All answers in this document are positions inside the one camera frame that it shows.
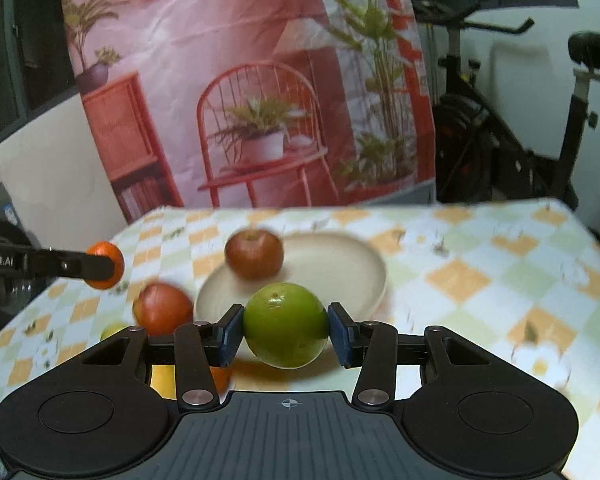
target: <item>exercise bike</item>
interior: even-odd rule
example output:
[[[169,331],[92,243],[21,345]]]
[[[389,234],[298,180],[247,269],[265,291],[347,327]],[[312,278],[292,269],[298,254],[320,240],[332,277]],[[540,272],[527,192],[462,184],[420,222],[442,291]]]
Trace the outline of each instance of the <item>exercise bike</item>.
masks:
[[[575,88],[560,157],[556,160],[526,150],[475,88],[478,60],[469,60],[469,73],[462,73],[462,30],[473,28],[517,36],[534,26],[531,18],[518,28],[467,21],[479,9],[477,2],[458,12],[431,0],[414,3],[418,22],[448,30],[448,53],[438,60],[439,66],[446,69],[446,91],[433,107],[438,199],[448,203],[552,196],[575,210],[578,197],[570,183],[571,173],[585,124],[595,128],[598,122],[597,114],[588,112],[588,97],[591,81],[600,82],[600,34],[577,32],[570,37],[570,57],[586,70],[574,70]]]

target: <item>chair backrest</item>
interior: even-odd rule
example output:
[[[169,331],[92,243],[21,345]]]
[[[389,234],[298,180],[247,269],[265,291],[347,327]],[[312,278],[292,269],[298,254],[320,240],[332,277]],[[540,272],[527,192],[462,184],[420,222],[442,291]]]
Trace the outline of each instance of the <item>chair backrest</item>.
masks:
[[[222,137],[216,135],[232,126],[231,108],[245,105],[248,98],[272,97],[306,113],[288,127],[289,137],[305,136],[317,148],[324,146],[318,99],[302,73],[272,60],[235,66],[214,79],[198,101],[198,134],[208,180],[213,178],[213,168],[217,171],[219,166],[231,166],[239,158],[239,146],[223,144],[219,142]]]

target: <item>backdrop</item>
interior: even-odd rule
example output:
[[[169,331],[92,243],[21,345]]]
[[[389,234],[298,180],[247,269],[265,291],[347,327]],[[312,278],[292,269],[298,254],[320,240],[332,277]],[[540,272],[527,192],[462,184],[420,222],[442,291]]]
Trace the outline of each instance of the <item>backdrop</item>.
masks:
[[[410,0],[62,0],[128,221],[159,205],[343,205],[434,177]]]

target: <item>crosshair symbol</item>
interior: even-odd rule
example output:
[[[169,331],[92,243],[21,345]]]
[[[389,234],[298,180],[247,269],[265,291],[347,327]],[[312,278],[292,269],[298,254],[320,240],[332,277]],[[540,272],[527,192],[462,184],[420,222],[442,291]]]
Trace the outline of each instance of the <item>crosshair symbol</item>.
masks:
[[[288,399],[279,402],[279,404],[282,404],[286,409],[290,410],[291,408],[296,407],[298,404],[302,404],[302,402],[298,402],[297,400],[289,397]]]

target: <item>green lime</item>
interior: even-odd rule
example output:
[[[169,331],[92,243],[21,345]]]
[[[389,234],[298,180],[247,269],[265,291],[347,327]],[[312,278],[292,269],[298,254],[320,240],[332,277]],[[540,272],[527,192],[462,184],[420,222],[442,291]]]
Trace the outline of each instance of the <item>green lime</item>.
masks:
[[[294,283],[272,283],[257,291],[246,305],[242,327],[251,351],[276,368],[309,364],[329,336],[322,303]]]
[[[123,323],[121,321],[114,321],[113,323],[109,323],[106,327],[104,327],[102,334],[100,334],[100,341],[104,341],[107,337],[111,337],[112,335],[125,329],[127,326],[127,323]]]

